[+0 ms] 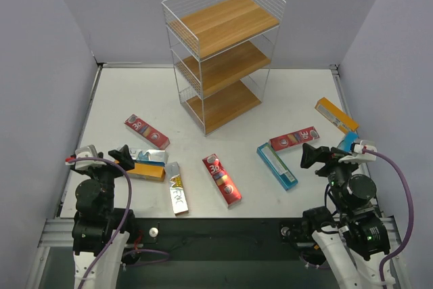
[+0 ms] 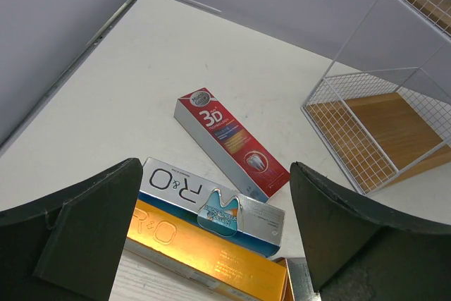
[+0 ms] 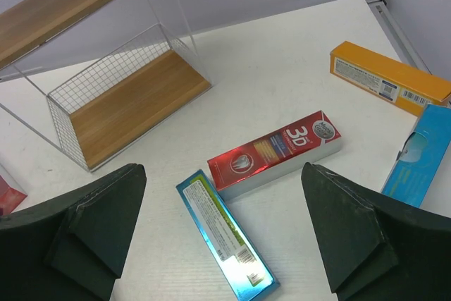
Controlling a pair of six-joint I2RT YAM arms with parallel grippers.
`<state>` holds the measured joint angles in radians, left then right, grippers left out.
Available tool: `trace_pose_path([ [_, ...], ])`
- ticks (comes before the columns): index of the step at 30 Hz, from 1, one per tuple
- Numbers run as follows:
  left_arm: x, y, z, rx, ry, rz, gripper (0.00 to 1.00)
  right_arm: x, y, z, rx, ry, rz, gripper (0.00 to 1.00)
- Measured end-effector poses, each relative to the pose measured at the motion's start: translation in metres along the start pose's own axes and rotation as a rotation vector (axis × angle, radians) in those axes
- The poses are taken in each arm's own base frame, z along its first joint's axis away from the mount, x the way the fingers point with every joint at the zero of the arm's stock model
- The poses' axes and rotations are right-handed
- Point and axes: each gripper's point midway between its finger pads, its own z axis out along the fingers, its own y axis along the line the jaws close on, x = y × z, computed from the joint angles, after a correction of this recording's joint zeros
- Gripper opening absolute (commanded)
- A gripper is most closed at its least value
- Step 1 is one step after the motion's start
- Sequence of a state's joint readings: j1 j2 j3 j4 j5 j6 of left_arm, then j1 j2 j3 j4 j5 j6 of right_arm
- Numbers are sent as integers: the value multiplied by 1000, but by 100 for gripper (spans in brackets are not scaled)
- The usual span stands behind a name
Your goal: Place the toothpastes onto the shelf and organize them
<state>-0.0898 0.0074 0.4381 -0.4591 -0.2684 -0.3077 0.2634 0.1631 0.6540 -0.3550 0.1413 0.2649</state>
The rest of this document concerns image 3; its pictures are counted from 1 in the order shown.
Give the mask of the orange toothpaste box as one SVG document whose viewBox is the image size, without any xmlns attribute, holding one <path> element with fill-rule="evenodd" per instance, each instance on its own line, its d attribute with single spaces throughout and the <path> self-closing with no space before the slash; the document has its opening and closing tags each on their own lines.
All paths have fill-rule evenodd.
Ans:
<svg viewBox="0 0 451 301">
<path fill-rule="evenodd" d="M 330 53 L 330 72 L 415 116 L 450 107 L 450 81 L 348 41 Z"/>
</svg>

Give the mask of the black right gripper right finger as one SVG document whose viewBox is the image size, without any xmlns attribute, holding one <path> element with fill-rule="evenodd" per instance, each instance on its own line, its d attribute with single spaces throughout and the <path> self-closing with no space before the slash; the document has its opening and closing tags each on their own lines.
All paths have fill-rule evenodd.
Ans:
<svg viewBox="0 0 451 301">
<path fill-rule="evenodd" d="M 339 300 L 449 300 L 450 219 L 307 163 L 302 188 Z"/>
</svg>

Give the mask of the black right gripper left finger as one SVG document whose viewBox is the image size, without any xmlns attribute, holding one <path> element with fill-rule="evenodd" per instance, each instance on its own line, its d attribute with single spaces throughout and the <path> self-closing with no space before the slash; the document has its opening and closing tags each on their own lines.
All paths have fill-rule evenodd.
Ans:
<svg viewBox="0 0 451 301">
<path fill-rule="evenodd" d="M 1 217 L 2 300 L 110 300 L 144 197 L 142 164 Z"/>
</svg>

